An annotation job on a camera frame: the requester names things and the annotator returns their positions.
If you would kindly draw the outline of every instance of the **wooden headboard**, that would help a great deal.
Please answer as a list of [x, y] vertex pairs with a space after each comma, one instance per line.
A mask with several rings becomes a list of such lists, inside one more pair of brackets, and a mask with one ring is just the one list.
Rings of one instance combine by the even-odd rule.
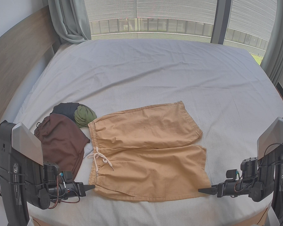
[[48, 6], [0, 37], [0, 120], [21, 81], [56, 40]]

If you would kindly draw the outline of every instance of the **mattress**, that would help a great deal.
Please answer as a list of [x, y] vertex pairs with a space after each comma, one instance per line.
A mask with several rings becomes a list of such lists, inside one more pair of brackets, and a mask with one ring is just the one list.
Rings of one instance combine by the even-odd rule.
[[[31, 132], [61, 102], [79, 102], [97, 116], [182, 100], [203, 131], [205, 171], [212, 184], [229, 169], [257, 155], [257, 139], [277, 118], [283, 101], [244, 49], [183, 40], [97, 40], [63, 45], [24, 101], [15, 123]], [[88, 182], [92, 159], [76, 176]], [[55, 225], [233, 225], [268, 206], [272, 195], [253, 202], [204, 196], [168, 202], [125, 202], [88, 191], [78, 204], [61, 203], [29, 212]]]

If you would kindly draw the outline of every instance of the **bed sheet wrinkle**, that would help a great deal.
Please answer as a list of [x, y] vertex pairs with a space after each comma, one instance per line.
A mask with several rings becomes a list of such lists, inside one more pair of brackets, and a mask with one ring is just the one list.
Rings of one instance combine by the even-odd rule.
[[[116, 39], [71, 45], [55, 56], [16, 120], [34, 129], [60, 102], [85, 104], [100, 117], [180, 100], [203, 131], [196, 144], [207, 149], [205, 171], [212, 184], [223, 181], [226, 170], [255, 156], [260, 134], [277, 116], [283, 117], [278, 92], [244, 49], [181, 40]], [[87, 184], [91, 165], [92, 159], [84, 158], [75, 180]], [[246, 196], [208, 196], [130, 203], [88, 191], [75, 206], [60, 204], [53, 211], [28, 207], [32, 216], [53, 226], [221, 226], [253, 216], [271, 199], [272, 195], [254, 203]]]

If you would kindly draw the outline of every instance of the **curtain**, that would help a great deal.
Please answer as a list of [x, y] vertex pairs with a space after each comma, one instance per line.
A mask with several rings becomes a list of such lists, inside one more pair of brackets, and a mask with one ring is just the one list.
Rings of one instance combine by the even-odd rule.
[[61, 41], [81, 43], [91, 39], [84, 0], [48, 0], [53, 27]]
[[276, 85], [283, 73], [283, 0], [277, 0], [275, 24], [261, 67]]

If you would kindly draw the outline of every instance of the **green garment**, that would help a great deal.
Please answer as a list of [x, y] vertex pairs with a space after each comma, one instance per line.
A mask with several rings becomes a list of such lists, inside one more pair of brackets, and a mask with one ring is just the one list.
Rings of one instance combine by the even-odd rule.
[[78, 127], [88, 127], [88, 123], [96, 118], [94, 111], [85, 105], [79, 105], [75, 110], [75, 123]]

